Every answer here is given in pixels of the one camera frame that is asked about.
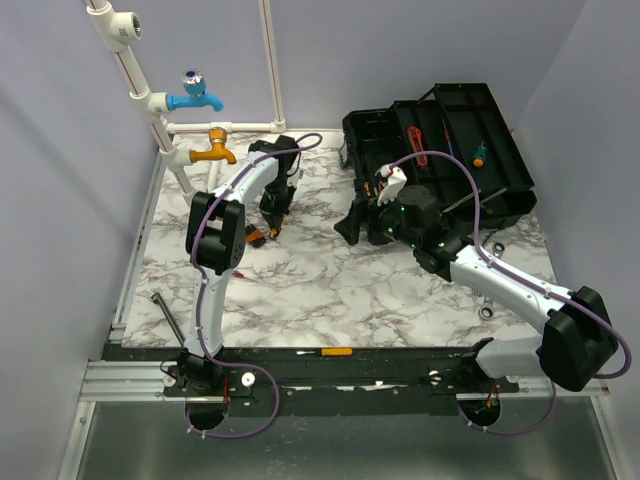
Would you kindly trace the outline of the blue water tap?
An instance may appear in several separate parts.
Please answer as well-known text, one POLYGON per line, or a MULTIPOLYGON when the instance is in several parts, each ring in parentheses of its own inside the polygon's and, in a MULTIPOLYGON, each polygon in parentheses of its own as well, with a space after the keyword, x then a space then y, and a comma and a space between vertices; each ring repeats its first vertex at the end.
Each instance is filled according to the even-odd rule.
POLYGON ((168 95, 166 104, 169 111, 181 108, 211 107, 215 112, 224 109, 223 102, 207 91, 204 74, 199 70, 187 70, 181 77, 182 86, 186 92, 184 96, 168 95))

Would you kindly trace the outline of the orange black tape measure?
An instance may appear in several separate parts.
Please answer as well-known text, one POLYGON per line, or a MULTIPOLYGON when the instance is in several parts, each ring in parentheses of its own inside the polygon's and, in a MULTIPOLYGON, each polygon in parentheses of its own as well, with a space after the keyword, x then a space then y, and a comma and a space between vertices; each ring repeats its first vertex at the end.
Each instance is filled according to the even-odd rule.
POLYGON ((266 243, 262 231, 252 225, 246 227, 246 243, 253 248, 261 248, 266 243))

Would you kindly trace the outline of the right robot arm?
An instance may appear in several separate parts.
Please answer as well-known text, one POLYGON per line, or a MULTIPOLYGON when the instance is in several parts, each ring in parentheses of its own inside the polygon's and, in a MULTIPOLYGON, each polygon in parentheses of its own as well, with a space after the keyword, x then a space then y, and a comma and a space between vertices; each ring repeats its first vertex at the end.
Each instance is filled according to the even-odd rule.
POLYGON ((334 226, 350 245, 358 242, 362 227, 371 244, 397 241, 410 247, 428 273, 479 292, 535 329, 533 337, 477 342, 470 361, 459 370, 462 384, 471 391, 485 390, 496 378, 546 376, 565 390, 579 392, 619 347, 597 291, 587 286, 572 291, 508 265, 450 229, 424 187, 404 187, 385 204, 355 200, 334 226))

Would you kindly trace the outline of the yellow black electric screwdriver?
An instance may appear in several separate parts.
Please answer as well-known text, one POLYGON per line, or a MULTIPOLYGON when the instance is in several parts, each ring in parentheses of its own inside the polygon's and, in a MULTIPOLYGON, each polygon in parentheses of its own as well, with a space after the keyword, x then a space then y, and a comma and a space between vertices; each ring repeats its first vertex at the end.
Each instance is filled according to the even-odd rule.
POLYGON ((269 238, 276 239, 282 230, 284 217, 282 215, 267 215, 265 220, 269 226, 269 238))

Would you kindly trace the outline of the silver ratchet wrench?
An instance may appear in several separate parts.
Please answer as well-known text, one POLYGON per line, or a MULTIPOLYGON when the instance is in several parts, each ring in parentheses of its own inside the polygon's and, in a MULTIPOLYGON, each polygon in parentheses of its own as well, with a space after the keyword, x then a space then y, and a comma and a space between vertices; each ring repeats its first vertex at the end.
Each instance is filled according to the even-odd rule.
MULTIPOLYGON (((494 257, 500 259, 505 251, 505 246, 501 242, 494 242, 491 248, 491 253, 494 257)), ((485 296, 483 302, 478 310, 478 315, 481 320, 490 320, 494 317, 494 302, 493 300, 485 296)))

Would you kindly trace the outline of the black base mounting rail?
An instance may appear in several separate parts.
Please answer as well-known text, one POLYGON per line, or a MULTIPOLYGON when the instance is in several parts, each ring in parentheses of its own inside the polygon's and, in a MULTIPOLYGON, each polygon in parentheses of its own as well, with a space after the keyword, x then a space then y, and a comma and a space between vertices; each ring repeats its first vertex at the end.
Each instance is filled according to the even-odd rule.
POLYGON ((544 397, 546 380, 484 379, 470 370, 467 347, 357 348, 351 356, 297 356, 295 348, 227 348, 210 387, 179 375, 178 348, 105 346, 99 361, 153 361, 165 377, 165 401, 200 417, 455 416, 460 407, 495 419, 512 398, 544 397))

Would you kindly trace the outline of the orange water tap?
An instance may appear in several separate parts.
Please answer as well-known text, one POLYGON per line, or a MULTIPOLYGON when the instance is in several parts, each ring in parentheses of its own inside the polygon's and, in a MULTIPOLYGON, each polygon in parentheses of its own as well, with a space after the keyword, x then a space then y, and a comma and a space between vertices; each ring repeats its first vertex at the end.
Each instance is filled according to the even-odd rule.
POLYGON ((225 161, 228 165, 237 163, 236 156, 226 147, 227 131, 221 127, 214 127, 208 132, 210 148, 206 151, 189 151, 191 163, 202 161, 225 161))

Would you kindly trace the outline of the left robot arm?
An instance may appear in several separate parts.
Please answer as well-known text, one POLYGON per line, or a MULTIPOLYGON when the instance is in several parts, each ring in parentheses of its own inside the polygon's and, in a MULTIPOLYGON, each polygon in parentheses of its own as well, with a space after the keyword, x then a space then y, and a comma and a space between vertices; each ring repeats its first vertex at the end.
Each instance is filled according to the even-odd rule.
POLYGON ((246 162, 211 193, 198 192, 191 201, 186 251, 195 269, 191 323, 177 368, 201 395, 214 393, 222 366, 212 361, 222 349, 222 316, 226 290, 246 246, 246 206, 256 198, 274 237, 290 213, 299 178, 302 148, 281 135, 273 143, 256 141, 246 162))

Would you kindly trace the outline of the white PVC pipe frame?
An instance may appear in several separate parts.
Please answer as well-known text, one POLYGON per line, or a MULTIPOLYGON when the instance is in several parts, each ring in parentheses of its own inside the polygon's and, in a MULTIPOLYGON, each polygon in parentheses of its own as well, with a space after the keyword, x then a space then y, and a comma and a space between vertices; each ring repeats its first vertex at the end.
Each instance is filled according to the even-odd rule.
POLYGON ((145 122, 148 124, 158 146, 158 153, 176 180, 184 201, 189 204, 196 189, 192 185, 185 168, 195 163, 189 160, 189 151, 178 148, 173 142, 177 133, 207 133, 214 127, 224 128, 228 133, 260 132, 283 133, 286 120, 277 64, 275 36, 271 3, 258 3, 261 14, 266 62, 274 106, 274 119, 269 123, 209 122, 202 124, 181 124, 167 121, 169 111, 166 97, 170 94, 152 90, 143 69, 131 49, 131 43, 141 39, 140 20, 134 12, 118 12, 108 1, 88 1, 86 12, 91 18, 105 48, 111 53, 128 87, 128 94, 145 122))

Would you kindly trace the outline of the red black utility knife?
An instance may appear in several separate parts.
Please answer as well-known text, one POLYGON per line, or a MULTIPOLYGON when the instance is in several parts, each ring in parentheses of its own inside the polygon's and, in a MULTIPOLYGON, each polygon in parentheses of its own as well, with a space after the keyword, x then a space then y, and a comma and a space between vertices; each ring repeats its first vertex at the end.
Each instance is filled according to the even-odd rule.
MULTIPOLYGON (((409 139, 410 146, 414 153, 424 151, 425 148, 422 143, 422 131, 412 125, 407 129, 407 136, 409 139)), ((429 160, 426 155, 419 155, 415 157, 415 161, 417 166, 421 169, 425 169, 428 167, 429 160)))

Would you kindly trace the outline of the blue handle screwdriver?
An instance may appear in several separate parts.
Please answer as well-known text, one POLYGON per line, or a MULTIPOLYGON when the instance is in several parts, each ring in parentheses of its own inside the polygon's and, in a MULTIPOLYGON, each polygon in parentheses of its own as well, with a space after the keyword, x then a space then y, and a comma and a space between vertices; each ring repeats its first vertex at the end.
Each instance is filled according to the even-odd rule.
POLYGON ((452 141, 452 138, 451 138, 451 135, 449 133, 449 129, 447 127, 447 124, 446 124, 446 121, 445 121, 444 117, 441 117, 441 122, 442 122, 442 126, 443 126, 444 137, 445 137, 445 140, 446 140, 446 143, 447 143, 447 146, 448 146, 449 154, 451 156, 455 157, 456 156, 456 152, 455 152, 455 149, 454 149, 454 144, 453 144, 453 141, 452 141))

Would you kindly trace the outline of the aluminium extrusion rail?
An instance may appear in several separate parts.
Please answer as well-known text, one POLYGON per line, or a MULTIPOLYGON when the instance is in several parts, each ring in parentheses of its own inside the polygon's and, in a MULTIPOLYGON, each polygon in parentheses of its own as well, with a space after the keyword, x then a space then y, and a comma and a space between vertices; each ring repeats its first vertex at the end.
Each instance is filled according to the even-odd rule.
POLYGON ((164 401, 165 375, 153 361, 92 361, 85 369, 79 400, 83 402, 164 401))

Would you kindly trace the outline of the black plastic toolbox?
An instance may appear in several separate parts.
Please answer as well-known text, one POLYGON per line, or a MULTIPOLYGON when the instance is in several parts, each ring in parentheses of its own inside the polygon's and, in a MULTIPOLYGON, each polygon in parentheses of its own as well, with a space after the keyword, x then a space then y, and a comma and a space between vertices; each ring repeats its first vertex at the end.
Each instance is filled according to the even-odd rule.
POLYGON ((417 100, 348 113, 342 120, 340 164, 355 173, 354 199, 377 202, 384 186, 377 170, 414 153, 407 136, 412 125, 422 131, 425 150, 419 153, 429 164, 421 169, 412 159, 401 168, 408 185, 425 186, 438 199, 450 229, 463 235, 475 227, 503 230, 533 210, 534 181, 485 83, 437 83, 417 100), (441 117, 455 157, 449 154, 441 117), (487 161, 475 168, 473 155, 481 142, 488 148, 487 161))

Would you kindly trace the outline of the green stubby screwdriver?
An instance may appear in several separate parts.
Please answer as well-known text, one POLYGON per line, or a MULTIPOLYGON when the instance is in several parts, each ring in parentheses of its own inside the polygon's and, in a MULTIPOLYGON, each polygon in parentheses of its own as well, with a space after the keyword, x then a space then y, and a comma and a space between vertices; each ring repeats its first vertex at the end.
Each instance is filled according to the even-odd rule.
POLYGON ((487 156, 488 148, 484 142, 481 142, 473 155, 472 165, 475 168, 482 168, 486 164, 487 156))

